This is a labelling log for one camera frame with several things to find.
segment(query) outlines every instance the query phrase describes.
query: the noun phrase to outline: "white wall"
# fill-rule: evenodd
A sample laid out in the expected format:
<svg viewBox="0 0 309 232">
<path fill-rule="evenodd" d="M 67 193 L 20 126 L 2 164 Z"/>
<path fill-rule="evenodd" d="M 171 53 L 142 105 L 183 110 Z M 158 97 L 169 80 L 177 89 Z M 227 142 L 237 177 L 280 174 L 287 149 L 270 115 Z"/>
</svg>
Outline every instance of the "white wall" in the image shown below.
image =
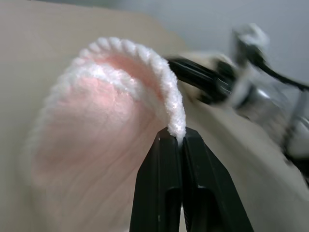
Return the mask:
<svg viewBox="0 0 309 232">
<path fill-rule="evenodd" d="M 115 0 L 112 6 L 154 16 L 192 49 L 228 53 L 231 29 L 256 23 L 271 39 L 273 68 L 309 83 L 308 0 Z"/>
</svg>

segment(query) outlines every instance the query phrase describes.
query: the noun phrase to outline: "pink cotton pad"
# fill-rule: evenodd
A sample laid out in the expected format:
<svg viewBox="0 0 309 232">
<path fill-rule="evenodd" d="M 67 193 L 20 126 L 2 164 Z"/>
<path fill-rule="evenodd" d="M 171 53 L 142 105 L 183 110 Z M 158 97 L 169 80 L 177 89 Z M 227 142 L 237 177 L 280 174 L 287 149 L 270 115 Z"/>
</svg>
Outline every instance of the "pink cotton pad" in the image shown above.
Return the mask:
<svg viewBox="0 0 309 232">
<path fill-rule="evenodd" d="M 126 230 L 137 171 L 166 126 L 181 144 L 182 96 L 163 58 L 117 38 L 83 50 L 52 88 L 21 159 L 49 229 Z"/>
</svg>

